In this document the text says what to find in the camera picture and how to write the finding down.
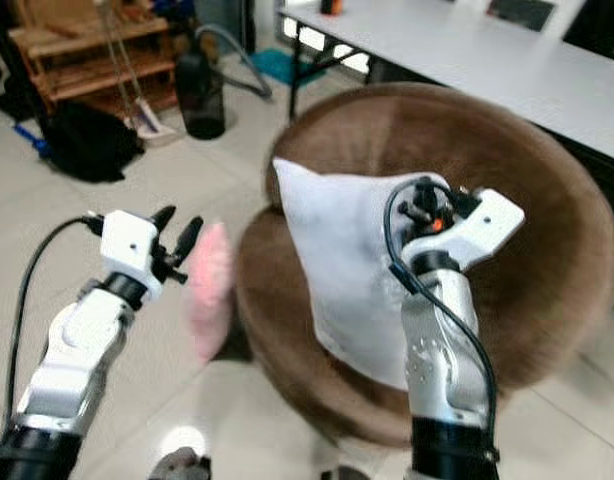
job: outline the brown upholstered chair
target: brown upholstered chair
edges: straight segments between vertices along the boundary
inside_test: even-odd
[[[468,274],[503,401],[565,361],[611,308],[614,218],[605,198],[559,144],[506,110],[440,87],[367,87],[310,109],[280,135],[274,155],[321,173],[436,171],[454,186],[492,187],[525,210],[509,244]],[[316,341],[271,167],[266,188],[271,205],[245,232],[237,260],[256,358],[326,433],[407,445],[406,394],[351,370]]]

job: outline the black table leg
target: black table leg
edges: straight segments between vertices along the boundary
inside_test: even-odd
[[[289,95],[289,121],[292,121],[296,116],[296,95],[300,87],[300,54],[302,53],[302,43],[300,42],[300,31],[303,26],[300,23],[296,24],[296,38],[294,39],[294,56],[292,57],[292,77],[291,77],[291,93]]]

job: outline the white table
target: white table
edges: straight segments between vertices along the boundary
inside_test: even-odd
[[[506,107],[614,165],[614,60],[443,0],[344,0],[335,17],[321,15],[318,4],[280,13],[298,30],[311,27]],[[299,55],[296,41],[296,65]]]

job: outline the vacuum hose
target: vacuum hose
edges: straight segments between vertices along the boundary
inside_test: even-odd
[[[234,48],[234,50],[238,52],[238,54],[240,55],[240,58],[242,58],[242,60],[247,65],[247,68],[249,68],[249,70],[256,77],[256,80],[258,80],[258,83],[260,83],[260,87],[251,85],[249,83],[241,82],[240,80],[236,80],[235,78],[230,78],[226,76],[224,73],[218,71],[213,66],[210,68],[212,68],[214,72],[220,75],[225,81],[225,83],[228,83],[229,85],[232,85],[237,88],[242,88],[243,90],[248,90],[264,100],[270,100],[271,95],[272,95],[271,87],[269,86],[267,81],[263,78],[262,74],[256,68],[254,63],[251,61],[251,59],[249,58],[245,50],[243,50],[243,48],[240,46],[238,41],[227,30],[225,30],[224,28],[218,25],[203,25],[201,27],[198,27],[196,31],[194,32],[194,38],[197,44],[200,42],[202,35],[207,32],[211,32],[211,33],[215,33],[216,35],[219,35],[220,37],[225,39]]]

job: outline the teal mat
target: teal mat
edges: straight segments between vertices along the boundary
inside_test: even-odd
[[[251,61],[254,65],[266,75],[275,78],[279,82],[285,85],[291,86],[291,79],[293,77],[291,55],[287,55],[280,50],[273,48],[263,50],[251,55]],[[301,71],[306,71],[310,67],[309,63],[300,62]],[[322,77],[325,72],[318,72],[308,78],[303,78],[300,81],[300,85],[307,85],[310,82]]]

